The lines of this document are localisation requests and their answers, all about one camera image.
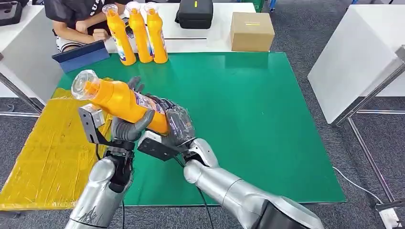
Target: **black shirt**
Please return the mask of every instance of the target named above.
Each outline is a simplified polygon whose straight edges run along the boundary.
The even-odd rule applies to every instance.
[[[131,0],[44,0],[45,14],[51,20],[65,22],[69,28],[76,29],[76,22],[83,21],[101,12],[107,4],[127,4]],[[92,35],[94,29],[105,29],[110,33],[107,21],[95,24],[87,29]]]

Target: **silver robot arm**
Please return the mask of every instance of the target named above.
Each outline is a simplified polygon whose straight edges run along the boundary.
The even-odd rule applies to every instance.
[[[210,145],[193,140],[184,156],[184,177],[227,209],[245,229],[324,229],[314,213],[265,192],[219,167]]]
[[[78,199],[65,229],[98,229],[107,228],[110,225],[115,211],[132,184],[131,173],[129,182],[123,189],[111,187],[111,179],[115,172],[116,165],[114,160],[109,157],[99,160],[93,166],[88,183]]]

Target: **yellow plastic wrap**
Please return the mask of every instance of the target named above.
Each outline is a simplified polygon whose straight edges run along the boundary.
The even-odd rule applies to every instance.
[[[1,193],[0,210],[72,208],[96,162],[77,109],[88,101],[58,88],[37,120]],[[108,135],[111,116],[99,128]],[[104,146],[99,147],[102,156]]]

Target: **person's hand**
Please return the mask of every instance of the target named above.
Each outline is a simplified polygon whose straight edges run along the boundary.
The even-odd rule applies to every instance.
[[[77,21],[76,22],[76,30],[78,32],[81,32],[83,34],[88,34],[87,33],[87,28],[88,28],[88,26],[87,26],[86,21]]]
[[[94,29],[93,31],[94,41],[106,41],[108,39],[108,33],[104,29]]]

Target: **orange bottle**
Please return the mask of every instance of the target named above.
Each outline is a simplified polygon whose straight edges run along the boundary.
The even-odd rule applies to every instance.
[[[78,100],[90,100],[105,112],[131,123],[141,119],[147,110],[155,110],[148,129],[162,135],[169,132],[166,115],[159,104],[132,91],[124,82],[99,79],[93,70],[81,71],[76,76],[72,84],[72,95]]]
[[[153,61],[153,53],[150,47],[148,33],[146,32],[145,22],[140,14],[140,4],[136,1],[130,1],[126,6],[129,12],[129,26],[135,35],[139,60],[142,63]]]
[[[121,62],[127,66],[135,63],[137,59],[125,32],[125,23],[118,15],[118,7],[115,4],[107,4],[103,6],[103,13],[107,16],[107,25]]]
[[[158,6],[154,2],[149,2],[145,5],[147,13],[146,23],[148,24],[150,44],[153,50],[153,60],[156,63],[167,62],[167,51],[164,43],[162,26],[162,18],[158,14]]]

